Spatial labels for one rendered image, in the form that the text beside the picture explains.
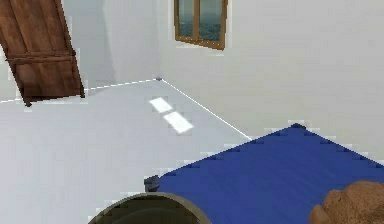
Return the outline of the brown wooden room door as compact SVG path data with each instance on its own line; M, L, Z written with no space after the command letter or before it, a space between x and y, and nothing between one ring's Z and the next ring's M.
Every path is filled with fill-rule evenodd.
M0 45L26 106L85 96L61 0L0 0Z

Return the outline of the brown teddy bear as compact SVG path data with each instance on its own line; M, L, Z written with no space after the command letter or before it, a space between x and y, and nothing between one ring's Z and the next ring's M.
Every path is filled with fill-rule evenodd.
M309 215L310 224L384 224L384 183L357 181L331 190Z

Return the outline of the wooden framed window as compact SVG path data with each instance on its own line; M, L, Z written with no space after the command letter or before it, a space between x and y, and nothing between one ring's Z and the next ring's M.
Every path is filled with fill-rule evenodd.
M173 0L176 41L223 51L228 0Z

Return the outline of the grey round bin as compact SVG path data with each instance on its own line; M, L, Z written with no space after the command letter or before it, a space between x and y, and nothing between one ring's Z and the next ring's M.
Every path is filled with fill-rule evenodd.
M121 199L88 224L212 224L193 202L164 192L140 193Z

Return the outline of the blue bed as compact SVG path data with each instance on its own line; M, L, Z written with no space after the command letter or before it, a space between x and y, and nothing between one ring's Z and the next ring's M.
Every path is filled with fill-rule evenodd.
M294 124L144 186L191 201L211 224L309 224L329 191L358 180L384 183L384 166Z

